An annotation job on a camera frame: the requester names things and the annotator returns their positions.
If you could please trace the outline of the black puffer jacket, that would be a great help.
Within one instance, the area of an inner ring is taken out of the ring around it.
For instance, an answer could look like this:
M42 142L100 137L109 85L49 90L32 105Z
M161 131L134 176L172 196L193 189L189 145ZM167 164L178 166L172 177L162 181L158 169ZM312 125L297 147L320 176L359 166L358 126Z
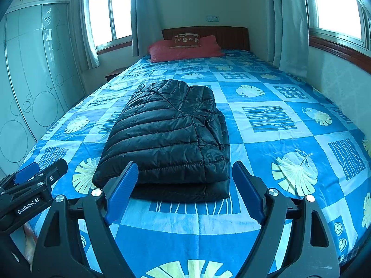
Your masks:
M93 176L104 187L128 163L137 199L203 203L230 195L230 141L213 91L178 80L140 85L114 126Z

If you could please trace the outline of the blue patterned bed sheet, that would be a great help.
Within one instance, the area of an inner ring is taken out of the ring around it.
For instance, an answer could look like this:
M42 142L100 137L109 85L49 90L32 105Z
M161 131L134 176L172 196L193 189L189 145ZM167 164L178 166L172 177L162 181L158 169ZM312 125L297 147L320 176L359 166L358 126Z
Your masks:
M223 57L154 63L142 58L86 97L35 144L24 165L64 159L54 195L79 198L121 111L141 85L180 80L213 91L230 139L231 161L283 195L313 195L336 247L352 258L370 229L370 141L335 104L298 78L243 50ZM230 187L227 199L165 203L132 199L111 231L140 277L233 277L260 225Z

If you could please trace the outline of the white wardrobe with circles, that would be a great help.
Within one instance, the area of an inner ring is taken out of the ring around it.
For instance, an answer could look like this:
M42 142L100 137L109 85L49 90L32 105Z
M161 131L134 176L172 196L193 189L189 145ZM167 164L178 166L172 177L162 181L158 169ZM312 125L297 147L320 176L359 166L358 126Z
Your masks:
M85 96L69 8L70 0L12 0L1 19L1 176Z

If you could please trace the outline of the wooden nightstand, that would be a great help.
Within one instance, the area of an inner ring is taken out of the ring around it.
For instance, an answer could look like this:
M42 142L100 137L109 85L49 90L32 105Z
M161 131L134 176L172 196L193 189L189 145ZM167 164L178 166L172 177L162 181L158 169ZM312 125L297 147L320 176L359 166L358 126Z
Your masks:
M106 76L105 76L106 81L107 82L111 81L113 78L115 78L116 76L118 76L119 74L124 72L126 69L127 69L127 67L118 68L118 69L113 70L112 72L106 74Z

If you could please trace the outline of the grey curtain left of window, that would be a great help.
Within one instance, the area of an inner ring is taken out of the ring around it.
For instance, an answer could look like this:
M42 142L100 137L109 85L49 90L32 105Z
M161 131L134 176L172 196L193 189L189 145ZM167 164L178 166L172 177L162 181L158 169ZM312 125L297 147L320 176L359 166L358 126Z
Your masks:
M75 59L79 69L91 70L99 66L89 14L89 0L70 0L70 31Z

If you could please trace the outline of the red pillow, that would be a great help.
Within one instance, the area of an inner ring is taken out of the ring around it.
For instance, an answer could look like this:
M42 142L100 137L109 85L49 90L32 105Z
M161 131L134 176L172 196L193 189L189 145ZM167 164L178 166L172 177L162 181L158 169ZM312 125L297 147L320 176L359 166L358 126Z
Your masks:
M152 63L184 60L190 58L210 58L224 56L221 47L217 44L214 35L200 38L199 47L175 48L171 47L172 40L160 40L148 47Z

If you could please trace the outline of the brown embroidered cushion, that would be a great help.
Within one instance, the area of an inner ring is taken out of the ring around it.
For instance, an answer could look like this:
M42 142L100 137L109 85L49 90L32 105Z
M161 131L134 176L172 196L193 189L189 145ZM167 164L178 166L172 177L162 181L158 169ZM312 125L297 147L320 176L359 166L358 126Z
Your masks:
M199 35L196 33L180 33L172 37L170 48L200 47Z

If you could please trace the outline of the dark wooden headboard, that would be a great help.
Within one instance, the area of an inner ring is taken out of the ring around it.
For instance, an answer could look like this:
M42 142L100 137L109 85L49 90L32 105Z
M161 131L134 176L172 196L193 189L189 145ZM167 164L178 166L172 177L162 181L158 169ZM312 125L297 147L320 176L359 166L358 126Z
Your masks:
M214 35L217 44L224 50L250 50L248 28L236 26L187 26L163 29L165 40L180 33L195 33L200 37Z

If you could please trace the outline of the bright window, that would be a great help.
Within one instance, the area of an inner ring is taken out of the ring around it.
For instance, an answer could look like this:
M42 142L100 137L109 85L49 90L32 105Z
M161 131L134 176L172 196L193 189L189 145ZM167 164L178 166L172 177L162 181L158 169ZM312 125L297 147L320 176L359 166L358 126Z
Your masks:
M131 41L131 0L89 0L89 14L97 50Z

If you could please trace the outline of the grey side window curtain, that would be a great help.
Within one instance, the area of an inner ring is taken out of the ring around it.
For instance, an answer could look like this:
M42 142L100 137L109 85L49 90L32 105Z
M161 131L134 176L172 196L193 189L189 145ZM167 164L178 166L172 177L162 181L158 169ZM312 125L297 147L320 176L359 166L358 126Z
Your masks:
M305 78L309 58L309 18L306 0L272 0L274 14L273 64Z

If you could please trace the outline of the side window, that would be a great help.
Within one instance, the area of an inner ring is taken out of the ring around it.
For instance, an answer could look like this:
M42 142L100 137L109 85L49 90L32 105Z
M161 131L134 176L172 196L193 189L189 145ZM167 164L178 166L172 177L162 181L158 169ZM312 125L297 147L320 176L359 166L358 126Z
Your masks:
M307 0L309 34L370 53L370 13L361 0Z

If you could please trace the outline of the wall socket plate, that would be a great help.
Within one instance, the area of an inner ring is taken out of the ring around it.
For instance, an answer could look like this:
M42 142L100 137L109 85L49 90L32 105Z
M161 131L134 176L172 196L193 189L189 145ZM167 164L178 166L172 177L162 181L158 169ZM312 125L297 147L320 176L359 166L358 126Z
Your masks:
M219 16L207 16L206 17L206 21L207 22L219 22Z

